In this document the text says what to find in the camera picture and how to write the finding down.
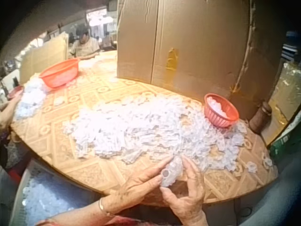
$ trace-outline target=patterned tablecloth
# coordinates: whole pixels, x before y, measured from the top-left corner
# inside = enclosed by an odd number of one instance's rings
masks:
[[[127,95],[148,93],[177,95],[152,85],[116,78],[117,52],[101,53],[97,59],[81,61],[77,79],[57,90],[52,90],[43,107],[28,119],[12,124],[20,138],[50,166],[68,178],[88,188],[105,194],[115,192],[134,173],[150,166],[153,162],[148,155],[140,157],[134,164],[126,165],[120,157],[102,159],[90,155],[86,159],[75,156],[75,142],[63,133],[62,123],[74,119],[81,106],[92,107],[100,100],[119,101]],[[64,97],[64,103],[54,106],[54,99]],[[277,168],[263,165],[263,156],[268,151],[262,139],[247,128],[244,146],[240,148],[237,169],[207,169],[205,171],[205,203],[219,202],[252,192],[277,177]],[[211,154],[218,153],[217,148]],[[246,164],[257,164],[257,173],[249,173]],[[172,190],[178,195],[187,194],[186,176],[183,175]],[[159,190],[149,194],[144,204],[162,206]]]

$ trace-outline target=woman's right hand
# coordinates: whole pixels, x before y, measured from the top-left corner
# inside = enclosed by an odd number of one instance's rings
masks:
[[[202,203],[205,196],[203,174],[189,158],[183,156],[182,162],[188,177],[189,195],[178,199],[169,188],[160,187],[163,199],[169,204],[169,207],[183,225],[207,226],[206,216],[202,211]]]

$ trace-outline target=red basket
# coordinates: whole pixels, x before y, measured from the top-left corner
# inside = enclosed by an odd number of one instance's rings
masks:
[[[45,69],[39,77],[51,88],[62,86],[78,75],[79,61],[77,58],[65,60]]]
[[[222,110],[226,113],[227,118],[218,114],[212,107],[208,104],[207,98],[212,97],[212,99],[219,102],[222,106]],[[227,99],[214,94],[208,93],[204,97],[205,99],[205,116],[208,120],[215,126],[225,128],[233,125],[239,119],[239,113],[235,106]]]

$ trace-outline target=worker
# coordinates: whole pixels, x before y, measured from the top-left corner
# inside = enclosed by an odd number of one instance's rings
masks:
[[[100,49],[98,41],[90,37],[88,27],[84,24],[76,28],[76,35],[79,40],[76,40],[72,45],[70,53],[81,60],[88,60],[98,55]]]
[[[15,94],[15,97],[0,105],[0,165],[7,173],[15,172],[22,176],[31,155],[28,149],[20,143],[20,138],[11,132],[9,126],[13,120],[18,102],[22,98],[23,91]]]
[[[115,193],[101,198],[84,208],[71,210],[43,220],[37,226],[103,226],[135,225],[139,222],[122,222],[115,214],[139,204],[145,196],[158,188],[162,182],[161,170],[172,160],[167,158],[158,164],[133,175]],[[182,158],[187,174],[188,196],[177,198],[169,188],[160,187],[163,199],[185,226],[208,226],[202,211],[205,195],[203,175],[195,163],[187,157]]]
[[[105,33],[105,37],[103,38],[102,45],[104,51],[114,50],[113,41],[109,32]]]

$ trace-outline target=hand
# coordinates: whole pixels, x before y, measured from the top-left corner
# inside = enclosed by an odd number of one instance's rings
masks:
[[[116,193],[102,199],[104,210],[116,214],[139,204],[148,193],[160,186],[160,172],[171,160],[172,157],[164,159],[138,175],[132,175]]]
[[[16,92],[15,97],[11,101],[18,103],[21,100],[23,93],[24,89]]]
[[[202,211],[205,196],[203,174],[189,158],[183,156],[182,162],[188,177],[189,195],[178,199],[169,188],[160,187],[163,199],[185,226],[200,226],[202,223],[206,225],[206,217]]]

